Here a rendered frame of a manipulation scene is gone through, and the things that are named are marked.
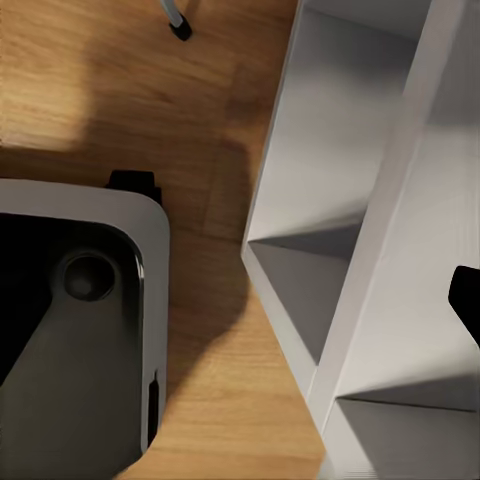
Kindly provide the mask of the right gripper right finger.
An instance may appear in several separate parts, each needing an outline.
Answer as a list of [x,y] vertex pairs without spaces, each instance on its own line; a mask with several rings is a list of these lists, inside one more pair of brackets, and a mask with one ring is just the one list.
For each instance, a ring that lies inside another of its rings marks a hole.
[[452,277],[448,301],[480,345],[480,270],[458,266]]

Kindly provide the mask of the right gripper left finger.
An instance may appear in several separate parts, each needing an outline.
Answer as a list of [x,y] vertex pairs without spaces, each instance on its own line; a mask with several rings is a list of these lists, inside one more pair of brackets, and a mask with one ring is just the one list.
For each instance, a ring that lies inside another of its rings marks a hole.
[[51,304],[43,266],[0,277],[0,386]]

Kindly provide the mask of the camera tripod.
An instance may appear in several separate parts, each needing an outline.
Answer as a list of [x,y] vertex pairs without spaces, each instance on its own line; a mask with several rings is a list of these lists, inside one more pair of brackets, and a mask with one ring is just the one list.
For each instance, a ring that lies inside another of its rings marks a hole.
[[183,41],[186,41],[192,35],[192,29],[185,16],[178,10],[175,0],[158,0],[170,19],[170,28],[173,33]]

